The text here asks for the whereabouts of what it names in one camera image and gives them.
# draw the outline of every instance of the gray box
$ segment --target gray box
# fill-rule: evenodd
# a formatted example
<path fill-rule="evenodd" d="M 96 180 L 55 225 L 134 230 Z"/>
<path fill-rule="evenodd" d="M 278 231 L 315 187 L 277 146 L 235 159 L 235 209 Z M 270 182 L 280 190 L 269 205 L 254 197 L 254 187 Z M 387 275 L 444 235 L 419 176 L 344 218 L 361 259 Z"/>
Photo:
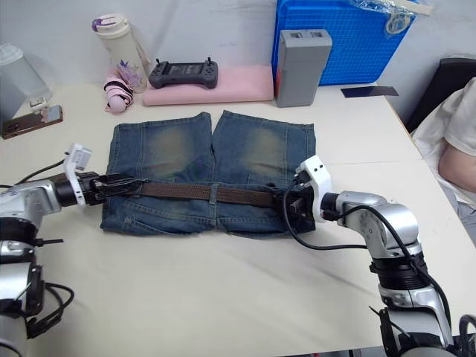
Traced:
<path fill-rule="evenodd" d="M 276 104 L 309 106 L 332 48 L 326 30 L 282 30 L 276 73 Z"/>

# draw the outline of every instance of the pink cushion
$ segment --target pink cushion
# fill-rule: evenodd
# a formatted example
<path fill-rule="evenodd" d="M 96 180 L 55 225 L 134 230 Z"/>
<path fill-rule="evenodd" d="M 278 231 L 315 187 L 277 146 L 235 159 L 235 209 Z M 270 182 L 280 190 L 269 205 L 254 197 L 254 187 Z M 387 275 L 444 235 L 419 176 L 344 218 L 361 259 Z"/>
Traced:
<path fill-rule="evenodd" d="M 145 106 L 167 104 L 249 102 L 272 100 L 273 76 L 270 65 L 219 68 L 218 84 L 213 89 L 201 85 L 168 85 L 154 89 L 150 83 L 142 94 Z"/>

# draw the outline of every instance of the blue basket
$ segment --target blue basket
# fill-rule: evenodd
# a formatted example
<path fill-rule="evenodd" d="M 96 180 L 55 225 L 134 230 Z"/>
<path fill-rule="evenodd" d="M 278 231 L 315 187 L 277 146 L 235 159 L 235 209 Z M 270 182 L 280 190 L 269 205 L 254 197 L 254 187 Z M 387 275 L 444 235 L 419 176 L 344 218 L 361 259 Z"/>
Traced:
<path fill-rule="evenodd" d="M 273 74 L 281 30 L 323 28 L 332 38 L 332 50 L 319 84 L 375 82 L 410 27 L 388 36 L 387 20 L 387 15 L 359 9 L 348 0 L 278 0 L 271 59 Z"/>

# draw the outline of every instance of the water bottle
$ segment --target water bottle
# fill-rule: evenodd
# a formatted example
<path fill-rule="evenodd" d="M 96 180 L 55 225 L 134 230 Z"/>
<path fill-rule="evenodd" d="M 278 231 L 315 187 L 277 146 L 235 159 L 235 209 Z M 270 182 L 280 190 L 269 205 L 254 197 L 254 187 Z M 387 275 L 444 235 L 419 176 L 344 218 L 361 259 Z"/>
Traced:
<path fill-rule="evenodd" d="M 147 58 L 141 46 L 132 38 L 127 19 L 111 13 L 92 22 L 92 29 L 109 52 L 112 65 L 134 92 L 141 93 L 147 87 L 144 63 Z"/>
<path fill-rule="evenodd" d="M 20 91 L 29 101 L 32 109 L 48 106 L 52 93 L 46 83 L 23 56 L 22 50 L 10 43 L 0 45 L 0 78 L 8 86 L 4 95 Z"/>

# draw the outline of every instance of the denim shorts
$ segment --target denim shorts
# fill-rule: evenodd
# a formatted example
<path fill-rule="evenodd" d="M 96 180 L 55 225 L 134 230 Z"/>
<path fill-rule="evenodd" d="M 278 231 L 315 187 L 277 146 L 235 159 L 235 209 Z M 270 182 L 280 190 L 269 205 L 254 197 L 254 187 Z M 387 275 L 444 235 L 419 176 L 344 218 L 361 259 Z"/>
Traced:
<path fill-rule="evenodd" d="M 192 234 L 218 229 L 247 237 L 287 232 L 273 208 L 216 201 L 218 187 L 275 192 L 315 154 L 313 125 L 223 112 L 215 132 L 208 113 L 192 118 L 120 124 L 114 129 L 107 173 L 151 182 L 211 186 L 210 200 L 117 196 L 107 199 L 101 228 L 125 234 Z M 312 231 L 314 222 L 292 223 Z"/>

